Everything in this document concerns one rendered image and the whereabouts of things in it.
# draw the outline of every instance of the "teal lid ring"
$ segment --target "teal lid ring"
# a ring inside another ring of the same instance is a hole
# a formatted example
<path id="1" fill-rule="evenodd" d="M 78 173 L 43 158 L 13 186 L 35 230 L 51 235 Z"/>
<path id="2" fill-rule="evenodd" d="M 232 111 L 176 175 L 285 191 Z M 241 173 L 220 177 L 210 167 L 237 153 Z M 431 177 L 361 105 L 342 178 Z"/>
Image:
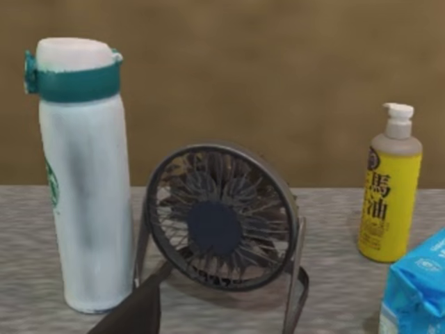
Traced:
<path id="1" fill-rule="evenodd" d="M 25 52 L 24 85 L 28 94 L 57 103 L 90 102 L 112 97 L 120 91 L 122 56 L 109 66 L 76 72 L 39 71 L 35 57 Z"/>

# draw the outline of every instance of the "bottle lid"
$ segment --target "bottle lid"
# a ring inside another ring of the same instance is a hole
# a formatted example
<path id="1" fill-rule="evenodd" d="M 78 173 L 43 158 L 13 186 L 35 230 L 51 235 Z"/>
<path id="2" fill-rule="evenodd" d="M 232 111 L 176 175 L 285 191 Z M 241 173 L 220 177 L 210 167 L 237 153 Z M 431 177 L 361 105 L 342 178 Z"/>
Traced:
<path id="1" fill-rule="evenodd" d="M 122 55 L 106 43 L 45 38 L 25 53 L 25 91 L 50 102 L 87 102 L 119 93 Z"/>
<path id="2" fill-rule="evenodd" d="M 383 106 L 388 109 L 389 115 L 385 135 L 392 139 L 411 137 L 411 117 L 414 115 L 414 107 L 399 103 L 385 103 Z"/>

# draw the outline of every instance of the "fan stand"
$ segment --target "fan stand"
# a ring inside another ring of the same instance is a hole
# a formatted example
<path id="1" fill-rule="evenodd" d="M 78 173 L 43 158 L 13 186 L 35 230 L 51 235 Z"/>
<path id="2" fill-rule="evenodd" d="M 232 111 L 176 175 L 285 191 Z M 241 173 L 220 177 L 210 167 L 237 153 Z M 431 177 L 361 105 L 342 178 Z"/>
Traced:
<path id="1" fill-rule="evenodd" d="M 159 334 L 161 323 L 161 283 L 170 275 L 173 265 L 165 261 L 162 266 L 141 283 L 145 254 L 151 232 L 145 225 L 146 211 L 140 223 L 136 262 L 134 267 L 133 292 L 105 316 L 88 334 Z M 282 334 L 294 334 L 302 309 L 309 293 L 309 276 L 300 266 L 303 241 L 306 232 L 306 220 L 297 221 L 299 230 L 293 259 L 285 266 L 284 272 L 291 275 L 291 283 L 286 302 Z M 302 285 L 302 292 L 294 298 Z"/>

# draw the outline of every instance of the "yellow label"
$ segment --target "yellow label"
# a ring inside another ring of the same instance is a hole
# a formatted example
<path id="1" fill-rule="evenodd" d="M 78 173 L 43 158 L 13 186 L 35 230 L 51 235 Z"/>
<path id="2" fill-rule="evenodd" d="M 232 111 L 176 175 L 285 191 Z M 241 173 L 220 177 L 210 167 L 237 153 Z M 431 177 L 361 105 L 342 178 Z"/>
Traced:
<path id="1" fill-rule="evenodd" d="M 421 158 L 369 150 L 359 249 L 372 260 L 393 262 L 406 253 Z"/>

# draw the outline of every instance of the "fan center hub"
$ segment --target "fan center hub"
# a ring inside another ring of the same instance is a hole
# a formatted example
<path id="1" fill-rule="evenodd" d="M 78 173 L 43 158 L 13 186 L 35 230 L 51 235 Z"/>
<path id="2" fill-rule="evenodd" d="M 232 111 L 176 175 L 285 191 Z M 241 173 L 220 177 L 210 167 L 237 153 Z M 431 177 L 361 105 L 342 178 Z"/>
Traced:
<path id="1" fill-rule="evenodd" d="M 240 244 L 243 230 L 236 212 L 219 202 L 199 202 L 186 217 L 188 231 L 196 246 L 203 252 L 229 255 Z"/>

